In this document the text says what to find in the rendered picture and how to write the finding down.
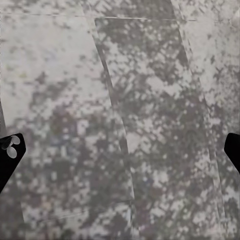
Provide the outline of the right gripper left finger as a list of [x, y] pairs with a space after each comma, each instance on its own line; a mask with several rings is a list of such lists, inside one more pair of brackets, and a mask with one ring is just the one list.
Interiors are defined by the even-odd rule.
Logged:
[[22, 133], [0, 138], [0, 193], [26, 152]]

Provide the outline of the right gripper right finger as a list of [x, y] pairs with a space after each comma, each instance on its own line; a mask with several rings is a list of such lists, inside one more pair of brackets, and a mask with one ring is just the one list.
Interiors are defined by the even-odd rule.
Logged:
[[224, 151], [240, 173], [240, 135], [235, 133], [228, 133]]

